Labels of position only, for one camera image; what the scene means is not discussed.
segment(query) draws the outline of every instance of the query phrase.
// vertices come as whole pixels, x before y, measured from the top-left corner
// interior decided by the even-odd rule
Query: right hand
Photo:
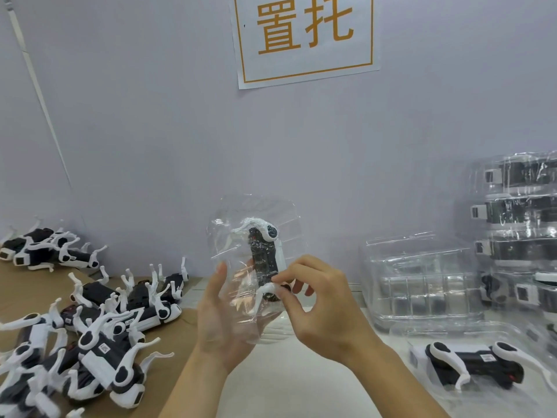
[[[281,287],[277,295],[284,303],[296,337],[324,358],[351,368],[355,356],[383,344],[358,307],[342,271],[314,256],[304,255],[272,280],[275,283],[295,281],[293,293]],[[303,310],[294,295],[302,290],[304,283],[310,286],[307,296],[317,294],[309,312]]]

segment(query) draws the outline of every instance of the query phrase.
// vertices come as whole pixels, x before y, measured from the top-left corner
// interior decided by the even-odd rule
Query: pile of robot toys
[[[76,235],[63,229],[39,228],[40,224],[37,220],[25,235],[14,237],[14,231],[0,241],[0,259],[30,270],[52,270],[54,263],[99,267],[97,253],[106,246],[93,253],[87,253],[88,244],[80,250],[70,249],[69,245],[79,241]],[[122,275],[125,288],[115,290],[107,286],[109,278],[103,266],[102,279],[86,284],[70,273],[72,305],[59,311],[62,299],[58,298],[46,314],[32,313],[0,323],[0,330],[19,330],[13,351],[0,353],[0,375],[7,374],[0,385],[0,416],[59,418],[61,411],[51,399],[56,392],[81,406],[107,391],[121,408],[137,407],[153,360],[174,356],[153,352],[137,364],[137,353],[160,341],[146,342],[143,332],[180,316],[182,290],[189,278],[185,257],[181,273],[164,276],[161,264],[158,272],[152,264],[150,268],[151,280],[137,284],[127,269],[127,277]],[[77,341],[69,342],[68,333]],[[56,342],[46,352],[51,334],[56,335]],[[80,418],[83,412],[84,408],[75,409],[66,418]]]

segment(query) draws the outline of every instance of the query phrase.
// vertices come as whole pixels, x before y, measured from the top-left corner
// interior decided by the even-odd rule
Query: left hand
[[[207,284],[203,299],[197,306],[196,351],[230,374],[254,350],[255,345],[232,333],[231,299],[221,299],[219,293],[226,281],[226,264],[221,262]],[[267,324],[278,314],[265,317]]]

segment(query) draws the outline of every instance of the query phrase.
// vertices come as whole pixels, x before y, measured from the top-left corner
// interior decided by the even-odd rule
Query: brown cardboard
[[[83,282],[92,281],[79,270],[64,267],[49,273],[47,270],[28,271],[11,263],[1,263],[0,322],[13,321],[32,312],[44,314],[57,298],[62,298],[62,302],[59,303],[60,309],[70,305],[69,296],[73,291],[73,283],[67,274],[71,271]],[[191,279],[184,291],[192,287],[196,280]],[[111,280],[111,287],[118,285],[122,285],[120,279]],[[13,349],[17,333],[18,331],[0,331],[0,351]],[[85,418],[152,418],[160,413],[196,342],[197,312],[185,309],[177,320],[149,330],[145,335],[147,341],[156,337],[160,337],[161,341],[141,351],[137,357],[138,362],[154,351],[174,352],[174,357],[156,359],[153,362],[145,384],[145,395],[139,407],[135,410],[122,409],[110,400],[108,393],[103,393],[88,405],[84,405]],[[73,408],[64,399],[56,397],[56,400],[64,414]]]

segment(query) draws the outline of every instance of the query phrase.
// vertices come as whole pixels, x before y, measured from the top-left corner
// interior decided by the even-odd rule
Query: hand
[[[277,296],[284,303],[296,337],[324,358],[351,368],[351,360],[360,352],[383,344],[358,307],[342,271],[304,255],[272,280],[275,283],[295,281],[292,293],[280,288]],[[310,286],[306,295],[317,294],[310,312],[303,310],[294,295],[302,290],[304,283]]]
[[[194,352],[230,374],[254,350],[255,345],[243,341],[232,332],[232,299],[226,295],[223,299],[219,298],[225,281],[226,264],[221,262],[197,307],[197,345]],[[262,331],[277,316],[270,314],[258,322],[259,330]]]

